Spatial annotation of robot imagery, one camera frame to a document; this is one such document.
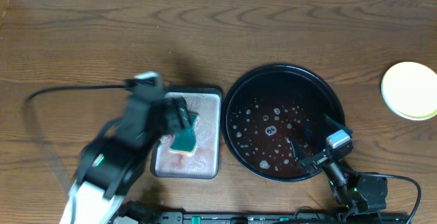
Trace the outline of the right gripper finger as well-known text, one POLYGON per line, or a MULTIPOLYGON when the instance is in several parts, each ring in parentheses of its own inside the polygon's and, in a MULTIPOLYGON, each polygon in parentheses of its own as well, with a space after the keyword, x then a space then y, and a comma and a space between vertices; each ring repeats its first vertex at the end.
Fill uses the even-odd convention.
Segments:
POLYGON ((350 130, 348 127, 346 127, 346 126, 336 122, 333 118, 331 118, 327 114, 324 114, 324 121, 326 122, 327 126, 330 127, 333 130, 336 130, 336 131, 343 130, 344 132, 346 132, 350 136, 353 133, 353 131, 350 130))
POLYGON ((308 156, 306 152, 303 150, 303 146, 301 145, 301 142, 298 139, 294 138, 293 136, 289 136, 288 139, 292 145, 292 149, 294 151, 294 157, 298 160, 298 162, 301 165, 306 165, 308 156))

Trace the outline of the green yellow sponge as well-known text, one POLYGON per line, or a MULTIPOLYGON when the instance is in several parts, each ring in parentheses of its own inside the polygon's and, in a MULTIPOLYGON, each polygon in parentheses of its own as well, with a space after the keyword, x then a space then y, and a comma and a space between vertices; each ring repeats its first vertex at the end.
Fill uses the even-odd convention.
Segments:
POLYGON ((196 113, 190 113, 189 117, 192 122, 191 126, 183 132, 174 134, 173 143, 169 148, 173 152, 192 154, 195 150, 197 140, 194 126, 197 121, 198 115, 196 113))

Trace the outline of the yellow plate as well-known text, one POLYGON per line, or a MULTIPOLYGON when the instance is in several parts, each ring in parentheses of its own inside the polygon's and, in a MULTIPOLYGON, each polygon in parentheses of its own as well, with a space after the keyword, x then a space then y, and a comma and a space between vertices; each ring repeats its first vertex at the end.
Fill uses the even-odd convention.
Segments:
POLYGON ((423 64, 403 61, 391 66, 380 89, 387 107, 404 119, 422 121, 436 116, 436 73, 423 64))

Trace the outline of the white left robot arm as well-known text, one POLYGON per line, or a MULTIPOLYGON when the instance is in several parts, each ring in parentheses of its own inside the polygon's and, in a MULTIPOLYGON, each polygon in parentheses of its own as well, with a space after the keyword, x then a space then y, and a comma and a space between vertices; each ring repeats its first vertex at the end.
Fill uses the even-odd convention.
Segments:
POLYGON ((62 223, 108 223, 143 174, 155 143, 190 125, 183 98, 131 96, 125 114, 83 148, 62 223))

